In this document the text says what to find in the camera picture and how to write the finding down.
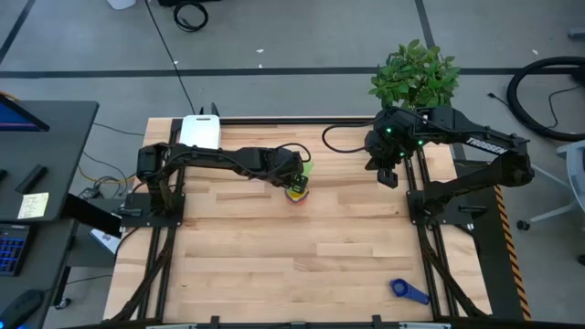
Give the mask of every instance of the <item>white paper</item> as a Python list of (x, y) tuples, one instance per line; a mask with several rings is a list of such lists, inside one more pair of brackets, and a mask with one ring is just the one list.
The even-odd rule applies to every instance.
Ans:
[(32, 195), (24, 195), (20, 211), (18, 211), (18, 219), (39, 218), (45, 216), (45, 209), (47, 209), (48, 192), (36, 193)]

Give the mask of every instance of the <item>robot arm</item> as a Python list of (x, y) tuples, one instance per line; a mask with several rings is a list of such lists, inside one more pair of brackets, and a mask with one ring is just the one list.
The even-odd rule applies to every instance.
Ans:
[(177, 169), (188, 166), (231, 170), (249, 179), (260, 179), (302, 193), (308, 182), (308, 178), (302, 175), (303, 159), (298, 152), (284, 148), (286, 145), (226, 151), (189, 147), (180, 143), (157, 143), (139, 151), (136, 176), (148, 186), (151, 211), (159, 213), (163, 210), (167, 215), (174, 211), (173, 201), (176, 199), (168, 179)]
[(487, 167), (450, 182), (430, 182), (424, 187), (422, 208), (430, 215), (442, 212), (453, 197), (488, 186), (522, 186), (534, 171), (527, 154), (528, 140), (506, 135), (470, 122), (461, 112), (448, 107), (417, 109), (416, 112), (389, 108), (378, 113), (374, 128), (366, 136), (366, 150), (372, 158), (367, 170), (378, 170), (379, 183), (394, 188), (395, 165), (410, 158), (424, 144), (466, 143), (498, 155)]

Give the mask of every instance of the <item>gray floor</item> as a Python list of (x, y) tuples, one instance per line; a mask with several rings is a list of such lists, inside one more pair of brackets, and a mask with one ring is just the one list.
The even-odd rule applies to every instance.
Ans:
[[(0, 44), (16, 22), (25, 0), (0, 0)], [(583, 56), (585, 43), (566, 38), (570, 27), (585, 26), (579, 0), (423, 0), (434, 41), (464, 68), (515, 68), (539, 58)], [(205, 4), (208, 26), (195, 34), (178, 30), (172, 11), (152, 2), (154, 16), (180, 69), (375, 67), (398, 43), (423, 39), (415, 0), (224, 0)], [(105, 0), (37, 0), (2, 71), (94, 71), (171, 69), (145, 5), (113, 11)], [(254, 75), (185, 77), (196, 108), (214, 101), (224, 116), (374, 114), (379, 102), (367, 95), (370, 75)], [(535, 165), (566, 179), (555, 156), (560, 143), (534, 135), (507, 108), (486, 97), (505, 97), (510, 76), (462, 76), (454, 106), (476, 122), (529, 138)], [(572, 86), (564, 76), (527, 78), (518, 95), (535, 118), (551, 122), (547, 96)], [(0, 79), (0, 90), (26, 100), (94, 100), (96, 122), (143, 132), (148, 117), (190, 113), (176, 78)], [(558, 95), (560, 128), (582, 132), (585, 92)], [(86, 152), (120, 167), (135, 168), (140, 137), (95, 127)], [(490, 156), (465, 149), (471, 159)], [(91, 176), (117, 175), (87, 158)], [(76, 176), (72, 193), (89, 182)], [(113, 194), (107, 188), (107, 195)], [(505, 190), (511, 220), (527, 219), (570, 200), (567, 191), (537, 177), (524, 187)], [(581, 310), (585, 253), (579, 213), (514, 232), (527, 296), (537, 320), (585, 323)], [(111, 272), (77, 269), (71, 280)], [(74, 304), (51, 311), (46, 328), (96, 323), (101, 319), (110, 279), (72, 284)]]

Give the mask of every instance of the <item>butcher block tabletop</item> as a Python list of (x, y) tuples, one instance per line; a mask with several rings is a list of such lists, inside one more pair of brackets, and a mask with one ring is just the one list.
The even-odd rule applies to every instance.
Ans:
[[(168, 142), (171, 118), (150, 119), (144, 145)], [(187, 168), (184, 222), (176, 233), (165, 300), (165, 323), (429, 321), (431, 308), (397, 298), (389, 282), (401, 278), (426, 292), (417, 230), (410, 224), (403, 165), (399, 186), (379, 184), (366, 171), (367, 152), (338, 154), (321, 141), (326, 125), (224, 125), (221, 146), (275, 147), (301, 143), (311, 151), (310, 195), (290, 204), (284, 189), (230, 171)], [(334, 129), (338, 149), (363, 146), (366, 128)], [(291, 149), (303, 150), (296, 146)], [(456, 177), (447, 145), (424, 147), (431, 180)], [(420, 170), (415, 164), (418, 187)], [(490, 304), (473, 239), (442, 226), (452, 276), (486, 313)], [(124, 241), (104, 318), (118, 313), (144, 276), (151, 228)], [(447, 303), (435, 272), (441, 311)], [(156, 281), (149, 302), (154, 315)]]

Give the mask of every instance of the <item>potted plant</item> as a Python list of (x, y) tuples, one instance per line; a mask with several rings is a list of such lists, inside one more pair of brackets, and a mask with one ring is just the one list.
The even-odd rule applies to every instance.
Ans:
[(426, 49), (418, 39), (391, 53), (386, 66), (372, 77), (375, 88), (369, 94), (382, 100), (382, 107), (394, 104), (402, 109), (450, 105), (453, 91), (459, 86), (459, 69), (452, 65), (455, 57), (443, 58), (441, 48)]

